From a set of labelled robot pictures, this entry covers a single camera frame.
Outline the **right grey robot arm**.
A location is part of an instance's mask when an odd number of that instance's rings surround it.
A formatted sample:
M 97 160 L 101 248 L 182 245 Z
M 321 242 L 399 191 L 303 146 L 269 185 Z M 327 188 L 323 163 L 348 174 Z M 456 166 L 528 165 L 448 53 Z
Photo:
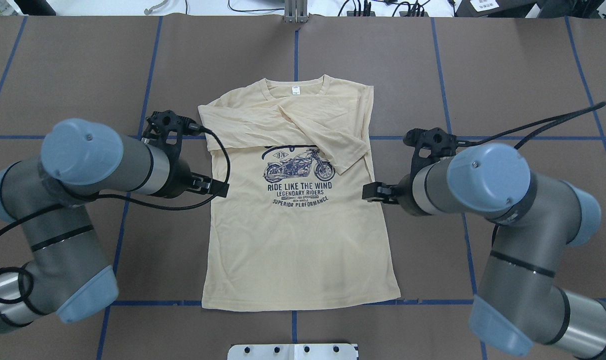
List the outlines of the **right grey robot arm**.
M 538 343 L 606 360 L 606 302 L 554 283 L 566 248 L 586 244 L 600 227 L 591 194 L 536 173 L 513 146 L 489 143 L 397 184 L 366 184 L 362 198 L 414 216 L 475 214 L 498 225 L 469 318 L 488 346 L 524 357 Z

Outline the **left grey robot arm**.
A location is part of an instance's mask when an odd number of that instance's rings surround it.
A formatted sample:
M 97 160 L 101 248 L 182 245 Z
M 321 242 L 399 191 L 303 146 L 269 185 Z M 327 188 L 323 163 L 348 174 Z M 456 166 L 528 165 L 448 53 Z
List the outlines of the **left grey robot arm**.
M 0 268 L 0 335 L 54 313 L 70 324 L 93 316 L 118 298 L 113 264 L 101 247 L 86 205 L 118 199 L 143 207 L 173 206 L 126 196 L 208 201 L 225 198 L 228 179 L 194 173 L 181 158 L 182 137 L 213 130 L 172 111 L 154 112 L 139 140 L 108 125 L 71 118 L 47 134 L 40 153 L 0 171 L 0 237 L 20 227 L 33 260 Z

